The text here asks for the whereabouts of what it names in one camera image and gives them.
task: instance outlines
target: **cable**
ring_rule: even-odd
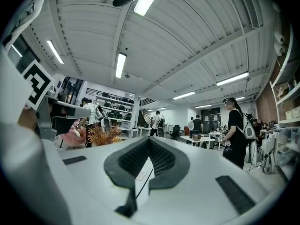
[[[250,168],[249,168],[249,171],[248,171],[248,174],[250,173],[250,170],[251,170],[251,165],[252,165],[252,161],[253,161],[253,158],[254,158],[254,153],[255,153],[255,148],[256,148],[256,140],[255,140],[255,147],[254,147],[254,151],[253,151],[253,156],[252,156],[252,159],[251,159],[251,164],[250,164]]]
[[[148,176],[147,180],[145,181],[145,183],[144,183],[144,185],[143,185],[142,189],[140,190],[140,192],[138,193],[138,195],[135,197],[135,199],[137,199],[137,198],[139,197],[139,195],[140,195],[141,191],[143,190],[144,186],[146,185],[146,183],[147,183],[147,181],[148,181],[149,177],[151,176],[152,172],[153,172],[153,169],[151,170],[151,172],[150,172],[150,174],[149,174],[149,176]]]

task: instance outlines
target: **white pillar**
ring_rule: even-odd
[[[139,112],[140,112],[139,94],[135,94],[134,102],[135,102],[134,103],[134,108],[132,110],[131,121],[130,121],[130,127],[131,128],[137,128],[137,121],[138,121]]]

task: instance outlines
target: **white backpack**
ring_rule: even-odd
[[[243,116],[243,124],[244,124],[244,130],[240,129],[238,126],[236,126],[239,131],[241,131],[244,135],[246,139],[255,139],[255,131],[252,127],[251,122],[249,121],[249,119],[247,118],[247,116],[244,114]]]

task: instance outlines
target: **white ceiling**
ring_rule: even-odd
[[[23,36],[56,73],[176,105],[254,99],[264,86],[276,59],[270,0],[254,0],[258,29],[243,0],[155,0],[144,17],[133,12],[135,3],[113,7],[112,1],[45,0]],[[53,57],[46,40],[65,64]],[[119,52],[127,54],[121,79],[115,78]],[[216,86],[247,71],[248,79]],[[196,95],[172,101],[190,91]]]

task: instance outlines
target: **staircase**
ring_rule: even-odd
[[[145,123],[148,123],[149,126],[150,126],[151,118],[150,118],[149,114],[146,112],[145,109],[142,109],[142,110],[140,109],[137,125],[141,126],[141,127],[144,127]]]
[[[138,127],[144,127],[145,123],[146,123],[145,118],[144,118],[144,116],[142,114],[142,111],[140,110],[140,112],[139,112],[139,118],[137,120],[137,125],[138,125]]]

